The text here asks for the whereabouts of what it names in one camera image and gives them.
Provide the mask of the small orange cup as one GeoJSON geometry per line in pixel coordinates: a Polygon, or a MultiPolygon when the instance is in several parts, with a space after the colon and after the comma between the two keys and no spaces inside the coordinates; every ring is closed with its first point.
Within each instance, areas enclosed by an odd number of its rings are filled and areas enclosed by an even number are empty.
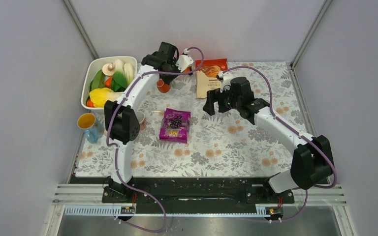
{"type": "Polygon", "coordinates": [[[171,85],[165,83],[163,79],[159,79],[159,80],[157,81],[157,89],[158,89],[161,93],[167,93],[167,92],[170,91],[170,89],[171,89],[171,85]]]}

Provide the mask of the blue butterfly mug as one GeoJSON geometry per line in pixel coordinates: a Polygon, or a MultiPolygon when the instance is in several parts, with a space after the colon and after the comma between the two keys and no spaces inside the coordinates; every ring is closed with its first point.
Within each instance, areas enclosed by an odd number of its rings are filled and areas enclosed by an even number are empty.
{"type": "Polygon", "coordinates": [[[77,120],[77,126],[84,132],[87,141],[91,144],[96,144],[105,131],[105,128],[93,113],[82,114],[77,120]]]}

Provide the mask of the small pink cup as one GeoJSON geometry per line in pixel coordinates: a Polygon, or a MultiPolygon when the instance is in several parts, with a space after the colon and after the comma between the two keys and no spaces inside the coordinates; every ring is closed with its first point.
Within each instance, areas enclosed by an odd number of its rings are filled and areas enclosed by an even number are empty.
{"type": "Polygon", "coordinates": [[[141,112],[141,111],[138,111],[136,113],[136,117],[137,117],[138,122],[140,124],[140,130],[144,130],[145,127],[146,127],[146,117],[145,117],[144,113],[141,112]]]}

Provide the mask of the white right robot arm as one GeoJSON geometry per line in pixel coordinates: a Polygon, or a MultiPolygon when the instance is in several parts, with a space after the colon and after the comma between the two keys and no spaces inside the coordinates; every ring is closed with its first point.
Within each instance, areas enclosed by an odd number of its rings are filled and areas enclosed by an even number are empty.
{"type": "Polygon", "coordinates": [[[334,174],[328,139],[323,135],[314,137],[293,128],[274,113],[269,102],[255,98],[247,78],[227,79],[221,88],[208,91],[203,111],[213,116],[215,104],[220,113],[236,110],[242,118],[276,138],[292,154],[290,169],[264,182],[262,195],[266,201],[276,202],[282,192],[287,190],[307,190],[334,174]]]}

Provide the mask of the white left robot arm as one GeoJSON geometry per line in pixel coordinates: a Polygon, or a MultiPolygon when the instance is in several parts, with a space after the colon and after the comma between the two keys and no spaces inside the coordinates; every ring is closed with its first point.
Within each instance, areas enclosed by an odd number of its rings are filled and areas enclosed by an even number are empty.
{"type": "Polygon", "coordinates": [[[140,132],[140,123],[136,112],[146,93],[157,83],[162,72],[175,78],[181,72],[176,65],[179,50],[176,46],[161,42],[157,51],[146,55],[130,85],[114,101],[104,105],[106,144],[114,148],[114,170],[112,179],[120,183],[114,190],[114,196],[121,202],[132,198],[133,189],[127,184],[132,178],[131,162],[134,140],[140,132]]]}

